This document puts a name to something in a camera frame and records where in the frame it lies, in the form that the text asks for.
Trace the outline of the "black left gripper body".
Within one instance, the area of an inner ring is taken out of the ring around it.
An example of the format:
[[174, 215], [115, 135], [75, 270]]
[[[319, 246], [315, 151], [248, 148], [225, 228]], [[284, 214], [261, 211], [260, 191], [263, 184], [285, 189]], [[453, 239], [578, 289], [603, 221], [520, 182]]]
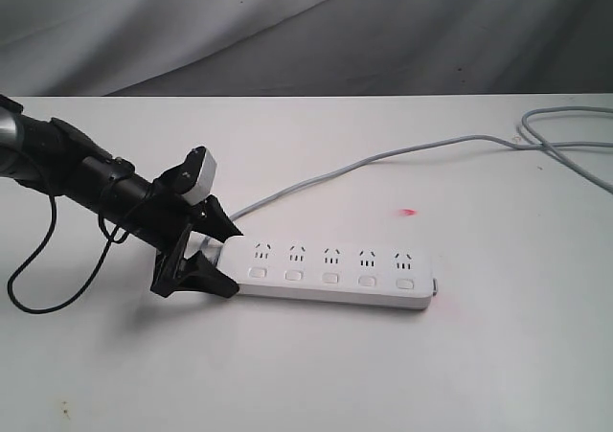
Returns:
[[120, 182], [114, 187], [116, 223], [157, 250], [151, 291], [168, 297], [179, 287], [179, 266], [190, 231], [207, 218], [203, 200], [184, 197], [147, 182]]

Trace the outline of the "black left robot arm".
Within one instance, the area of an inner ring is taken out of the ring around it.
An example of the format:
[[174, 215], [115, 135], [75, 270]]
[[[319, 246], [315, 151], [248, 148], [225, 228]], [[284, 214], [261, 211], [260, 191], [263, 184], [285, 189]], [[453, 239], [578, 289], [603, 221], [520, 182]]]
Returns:
[[3, 97], [1, 174], [47, 196], [66, 196], [99, 223], [110, 221], [154, 247], [151, 290], [159, 296], [194, 291], [231, 298], [239, 291], [203, 254], [184, 256], [191, 233], [220, 242], [240, 233], [211, 193], [216, 161], [204, 147], [147, 181], [74, 126], [31, 118], [20, 103]]

